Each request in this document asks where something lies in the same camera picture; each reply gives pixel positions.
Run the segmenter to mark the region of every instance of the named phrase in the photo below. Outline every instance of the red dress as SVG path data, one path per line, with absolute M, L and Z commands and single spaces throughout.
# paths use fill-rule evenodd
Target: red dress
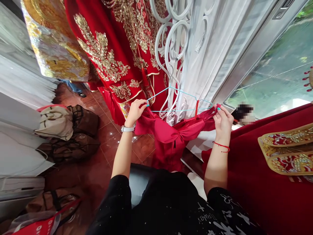
M 156 151 L 153 156 L 152 167 L 163 168 L 170 172 L 181 171 L 180 158 L 184 148 L 190 140 L 198 137 L 201 131 L 214 130 L 213 116 L 215 108 L 197 115 L 196 118 L 183 119 L 174 126 L 170 126 L 161 120 L 157 114 L 147 108 L 137 120 L 135 134 L 153 134 Z
M 66 15 L 80 46 L 88 54 L 106 90 L 120 110 L 112 113 L 124 124 L 131 102 L 148 99 L 167 87 L 155 59 L 155 37 L 161 25 L 148 0 L 65 0 Z M 166 92 L 151 99 L 159 110 Z
M 313 105 L 262 119 L 231 133 L 228 190 L 269 235 L 311 234 L 313 183 L 292 182 L 272 171 L 258 137 L 312 123 Z M 211 150 L 202 152 L 206 168 Z

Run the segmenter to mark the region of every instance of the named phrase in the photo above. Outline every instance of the white watch strap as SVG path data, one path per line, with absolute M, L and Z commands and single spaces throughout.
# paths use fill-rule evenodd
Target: white watch strap
M 135 127 L 125 127 L 125 126 L 122 126 L 121 131 L 122 132 L 133 132 L 134 129 L 135 129 Z

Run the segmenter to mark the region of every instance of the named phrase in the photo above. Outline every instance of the blue wire hanger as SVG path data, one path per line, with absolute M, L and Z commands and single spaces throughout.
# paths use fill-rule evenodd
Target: blue wire hanger
M 182 90 L 176 89 L 175 87 L 172 87 L 172 86 L 171 86 L 171 78 L 172 78 L 172 76 L 173 76 L 174 69 L 173 69 L 173 66 L 172 66 L 171 64 L 169 64 L 169 65 L 172 67 L 172 74 L 171 74 L 171 76 L 170 76 L 170 78 L 169 78 L 169 86 L 168 86 L 167 88 L 165 88 L 163 91 L 160 91 L 159 93 L 157 93 L 157 94 L 155 94 L 154 96 L 152 96 L 152 97 L 150 97 L 149 99 L 147 99 L 147 107 L 150 106 L 149 100 L 151 100 L 153 97 L 155 97 L 155 96 L 157 96 L 158 94 L 160 94 L 160 93 L 166 91 L 166 90 L 169 89 L 169 88 L 173 88 L 173 89 L 175 89 L 175 90 L 177 90 L 177 91 L 179 91 L 179 92 L 182 92 L 182 93 L 184 93 L 184 94 L 186 94 L 186 95 L 189 95 L 189 96 L 192 96 L 192 97 L 195 98 L 195 100 L 196 100 L 196 102 L 197 102 L 197 105 L 196 105 L 196 115 L 195 115 L 195 116 L 197 116 L 197 111 L 200 110 L 200 109 L 198 109 L 198 104 L 199 104 L 200 101 L 204 101 L 204 102 L 207 102 L 207 103 L 210 104 L 210 106 L 209 106 L 208 108 L 201 108 L 201 109 L 210 109 L 210 108 L 213 107 L 213 104 L 212 104 L 211 102 L 209 102 L 209 101 L 206 101 L 206 100 L 203 100 L 203 99 L 202 99 L 202 100 L 198 100 L 197 97 L 195 97 L 195 96 L 193 96 L 193 95 L 191 95 L 191 94 L 188 94 L 188 93 L 186 93 L 186 92 L 183 92 Z M 181 111 L 192 111 L 192 110 L 194 110 L 194 109 L 183 109 L 183 110 L 175 110 L 175 111 L 176 111 L 176 112 L 181 112 Z M 152 111 L 152 112 L 170 112 L 170 111 L 172 111 L 172 110 L 168 110 L 168 111 L 159 110 L 159 111 Z

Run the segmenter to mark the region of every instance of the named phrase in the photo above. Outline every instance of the shoe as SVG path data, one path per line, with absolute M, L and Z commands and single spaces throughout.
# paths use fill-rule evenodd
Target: shoe
M 83 94 L 83 93 L 79 93 L 78 95 L 79 95 L 80 97 L 82 97 L 82 98 L 85 98 L 85 97 L 86 97 L 86 95 Z

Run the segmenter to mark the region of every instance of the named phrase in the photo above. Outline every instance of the hand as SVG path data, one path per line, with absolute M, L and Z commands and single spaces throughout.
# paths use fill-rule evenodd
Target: hand
M 231 136 L 231 126 L 234 117 L 223 106 L 217 108 L 217 113 L 213 116 L 215 121 L 216 138 L 227 138 Z
M 133 127 L 138 118 L 140 118 L 142 112 L 147 107 L 147 100 L 135 100 L 130 105 L 130 110 L 125 121 L 125 127 Z

